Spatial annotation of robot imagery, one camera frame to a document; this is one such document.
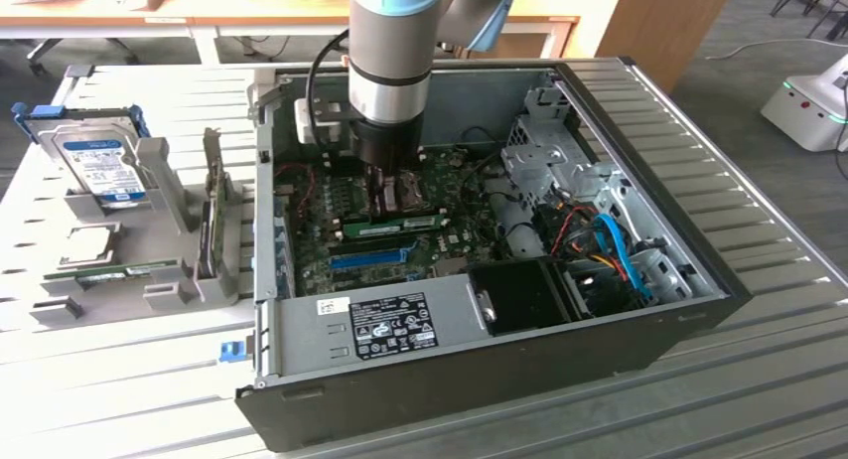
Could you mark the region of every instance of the yellow wire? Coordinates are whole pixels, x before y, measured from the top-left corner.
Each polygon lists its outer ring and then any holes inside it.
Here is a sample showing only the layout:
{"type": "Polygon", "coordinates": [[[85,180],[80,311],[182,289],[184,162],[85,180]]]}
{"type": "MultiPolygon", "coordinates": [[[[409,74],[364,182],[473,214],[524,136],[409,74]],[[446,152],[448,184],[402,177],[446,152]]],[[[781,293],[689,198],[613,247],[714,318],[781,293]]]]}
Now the yellow wire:
{"type": "Polygon", "coordinates": [[[614,265],[612,264],[612,262],[609,260],[606,260],[604,257],[601,257],[600,255],[589,255],[589,258],[593,258],[594,260],[597,260],[600,263],[602,263],[604,265],[606,265],[609,268],[612,268],[613,270],[616,270],[614,265]]]}

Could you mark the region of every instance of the power supply label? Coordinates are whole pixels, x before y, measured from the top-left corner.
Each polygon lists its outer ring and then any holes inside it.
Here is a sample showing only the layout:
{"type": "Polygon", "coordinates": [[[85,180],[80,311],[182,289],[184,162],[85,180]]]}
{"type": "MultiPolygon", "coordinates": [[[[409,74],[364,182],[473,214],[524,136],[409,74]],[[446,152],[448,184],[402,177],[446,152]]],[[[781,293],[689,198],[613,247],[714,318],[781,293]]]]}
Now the power supply label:
{"type": "Polygon", "coordinates": [[[68,141],[62,148],[70,167],[93,195],[113,202],[144,198],[144,186],[134,168],[121,161],[125,151],[120,141],[68,141]]]}
{"type": "Polygon", "coordinates": [[[364,360],[438,346],[424,293],[350,303],[349,322],[364,360]]]}

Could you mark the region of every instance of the motherboard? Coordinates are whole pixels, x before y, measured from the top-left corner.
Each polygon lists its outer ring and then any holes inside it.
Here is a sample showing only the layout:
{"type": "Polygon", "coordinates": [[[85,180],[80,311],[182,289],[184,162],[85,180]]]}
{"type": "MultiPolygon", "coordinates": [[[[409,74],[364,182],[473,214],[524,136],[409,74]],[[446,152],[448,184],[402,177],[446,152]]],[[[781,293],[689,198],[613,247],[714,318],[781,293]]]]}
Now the motherboard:
{"type": "Polygon", "coordinates": [[[412,169],[382,182],[380,217],[366,176],[324,164],[278,169],[276,194],[289,220],[297,296],[465,271],[506,255],[482,194],[497,167],[461,147],[429,148],[412,169]]]}

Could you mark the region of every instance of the white cable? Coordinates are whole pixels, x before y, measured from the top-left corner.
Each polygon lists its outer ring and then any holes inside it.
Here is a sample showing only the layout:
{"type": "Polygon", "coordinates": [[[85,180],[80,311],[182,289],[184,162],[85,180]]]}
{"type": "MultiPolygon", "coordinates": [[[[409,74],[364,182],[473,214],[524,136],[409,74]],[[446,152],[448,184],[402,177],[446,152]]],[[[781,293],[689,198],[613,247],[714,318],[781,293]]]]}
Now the white cable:
{"type": "Polygon", "coordinates": [[[830,47],[841,47],[841,48],[848,49],[848,45],[834,44],[833,42],[828,42],[825,40],[817,40],[817,39],[774,39],[774,40],[765,40],[764,42],[753,42],[752,44],[742,45],[741,47],[738,47],[736,50],[733,50],[728,54],[713,56],[713,57],[704,57],[704,60],[726,60],[726,59],[734,57],[738,52],[741,52],[742,50],[749,49],[750,47],[756,47],[758,45],[768,45],[768,44],[780,44],[782,42],[814,42],[816,44],[824,44],[824,45],[829,45],[830,47]]]}

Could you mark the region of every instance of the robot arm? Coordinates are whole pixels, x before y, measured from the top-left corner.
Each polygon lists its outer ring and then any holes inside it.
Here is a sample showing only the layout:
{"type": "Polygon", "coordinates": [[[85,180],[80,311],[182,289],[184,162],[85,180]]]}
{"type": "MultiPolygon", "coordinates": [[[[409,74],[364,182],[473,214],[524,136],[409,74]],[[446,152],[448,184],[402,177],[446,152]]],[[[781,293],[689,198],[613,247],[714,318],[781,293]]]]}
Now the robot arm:
{"type": "Polygon", "coordinates": [[[353,152],[393,175],[417,152],[433,49],[488,50],[513,0],[349,0],[349,102],[353,152]]]}

